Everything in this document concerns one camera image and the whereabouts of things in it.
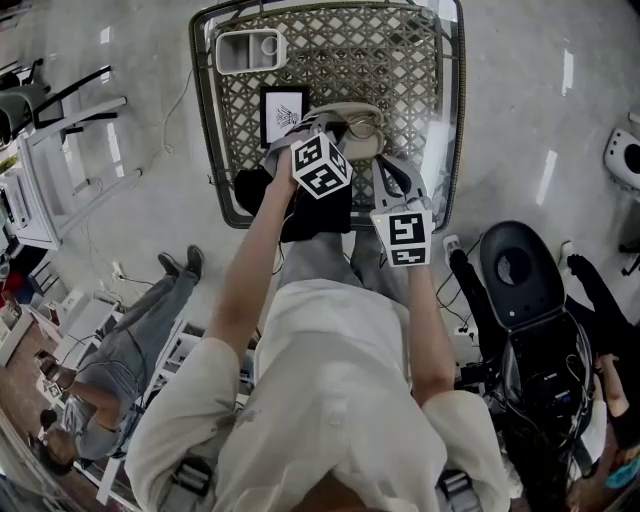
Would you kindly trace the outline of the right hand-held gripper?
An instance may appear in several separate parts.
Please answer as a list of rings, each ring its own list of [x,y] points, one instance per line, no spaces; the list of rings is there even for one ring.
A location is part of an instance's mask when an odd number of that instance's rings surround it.
[[[388,174],[403,196],[395,197]],[[419,171],[393,156],[378,155],[372,161],[376,208],[371,221],[391,267],[424,266],[430,263],[434,231],[431,201]]]

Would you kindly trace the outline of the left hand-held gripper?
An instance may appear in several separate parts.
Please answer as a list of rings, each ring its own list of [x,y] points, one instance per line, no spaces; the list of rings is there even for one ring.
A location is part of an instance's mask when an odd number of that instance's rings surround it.
[[[274,177],[279,157],[289,149],[293,179],[313,198],[322,199],[351,184],[353,167],[343,154],[348,132],[349,125],[338,115],[308,115],[270,144],[263,167]]]

